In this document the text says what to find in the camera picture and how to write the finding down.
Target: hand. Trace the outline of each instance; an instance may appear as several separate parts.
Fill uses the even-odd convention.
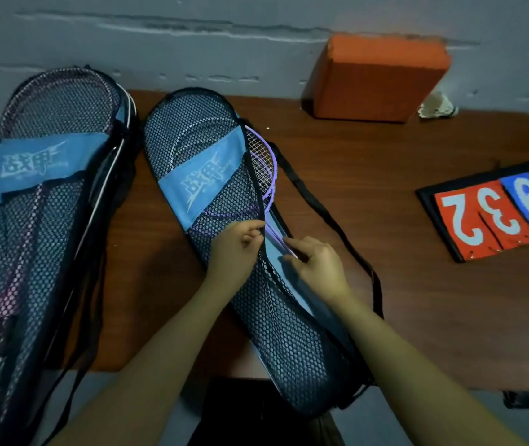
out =
[[[292,248],[308,257],[305,263],[294,256],[285,255],[299,277],[320,299],[333,307],[352,293],[343,272],[341,259],[330,245],[306,236],[304,239],[283,238]]]
[[[250,276],[264,237],[264,221],[233,222],[211,243],[211,259],[205,284],[231,299]]]

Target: black mesh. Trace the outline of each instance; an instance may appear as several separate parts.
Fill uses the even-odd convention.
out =
[[[97,73],[58,69],[25,82],[0,120],[0,140],[109,134],[119,92]],[[0,427],[48,319],[81,210],[85,172],[4,196],[0,205]]]
[[[238,125],[231,105],[215,93],[197,89],[173,93],[155,108],[145,126],[145,149],[156,178]],[[227,224],[263,218],[251,164],[245,160],[187,232],[205,263],[211,240]],[[361,370],[293,299],[264,249],[231,305],[272,381],[297,412],[316,416],[348,400],[357,390]]]

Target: forearm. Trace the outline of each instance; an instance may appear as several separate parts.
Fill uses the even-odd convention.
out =
[[[333,307],[416,445],[526,445],[364,303]]]
[[[52,446],[149,446],[159,440],[194,360],[229,297],[202,285]]]

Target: badminton racket bag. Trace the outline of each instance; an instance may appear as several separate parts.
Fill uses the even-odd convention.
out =
[[[32,439],[45,405],[27,427],[36,383],[83,295],[67,367],[84,371],[94,359],[101,319],[90,295],[109,219],[134,177],[135,128],[131,97],[90,68],[31,77],[1,115],[0,444]]]
[[[353,402],[373,383],[372,375],[339,319],[281,259],[293,252],[280,239],[290,232],[273,203],[277,163],[372,277],[374,309],[381,315],[380,281],[278,148],[240,119],[224,97],[199,88],[181,89],[156,105],[144,127],[144,147],[158,185],[205,265],[212,239],[226,225],[266,220],[264,246],[231,305],[281,396],[306,418]]]

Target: racket handle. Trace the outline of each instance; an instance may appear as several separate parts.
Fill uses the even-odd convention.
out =
[[[284,248],[285,250],[287,250],[291,255],[293,255],[294,257],[298,257],[294,252],[293,250],[290,249],[290,247],[285,244],[285,241],[283,240],[283,238],[279,237],[279,235],[277,234],[277,232],[275,232],[275,229],[273,227],[271,227],[268,222],[265,224],[264,226],[264,230],[265,232],[267,232],[270,236],[273,237],[273,239],[275,240],[275,242],[277,242],[282,248]]]

